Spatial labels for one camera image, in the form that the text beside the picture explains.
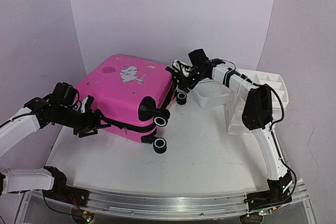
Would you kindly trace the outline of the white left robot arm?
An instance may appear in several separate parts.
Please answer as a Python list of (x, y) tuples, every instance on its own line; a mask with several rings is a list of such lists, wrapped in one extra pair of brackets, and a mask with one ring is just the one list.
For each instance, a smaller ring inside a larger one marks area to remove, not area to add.
[[(93, 101), (90, 95), (81, 101), (76, 88), (57, 83), (52, 93), (31, 99), (1, 124), (1, 155), (49, 124), (69, 127), (78, 137), (95, 135), (99, 129), (110, 127), (102, 112), (91, 108)], [(1, 172), (1, 194), (30, 190), (49, 191), (59, 201), (66, 201), (71, 194), (66, 176), (55, 167)]]

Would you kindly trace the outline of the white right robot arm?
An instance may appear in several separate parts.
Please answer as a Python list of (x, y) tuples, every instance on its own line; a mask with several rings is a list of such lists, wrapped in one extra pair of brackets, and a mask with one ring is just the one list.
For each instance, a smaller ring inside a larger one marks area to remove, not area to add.
[(236, 70), (234, 63), (224, 59), (209, 59), (203, 49), (188, 54), (191, 64), (178, 59), (166, 70), (177, 80), (177, 86), (189, 92), (202, 80), (215, 80), (240, 97), (244, 103), (243, 125), (252, 132), (261, 149), (266, 168), (268, 189), (248, 193), (245, 202), (249, 210), (278, 207), (291, 202), (297, 176), (285, 161), (275, 133), (272, 97), (276, 91), (268, 84), (254, 83), (251, 78)]

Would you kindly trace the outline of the pink cartoon suitcase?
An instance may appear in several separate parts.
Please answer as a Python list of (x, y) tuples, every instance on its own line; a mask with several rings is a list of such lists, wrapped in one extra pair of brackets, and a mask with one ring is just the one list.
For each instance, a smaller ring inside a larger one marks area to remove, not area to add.
[(167, 126), (169, 107), (175, 100), (184, 105), (187, 94), (177, 90), (177, 82), (167, 66), (125, 55), (112, 55), (77, 85), (81, 99), (94, 97), (92, 109), (109, 119), (106, 131), (139, 143), (152, 144), (156, 153), (167, 149), (157, 137)]

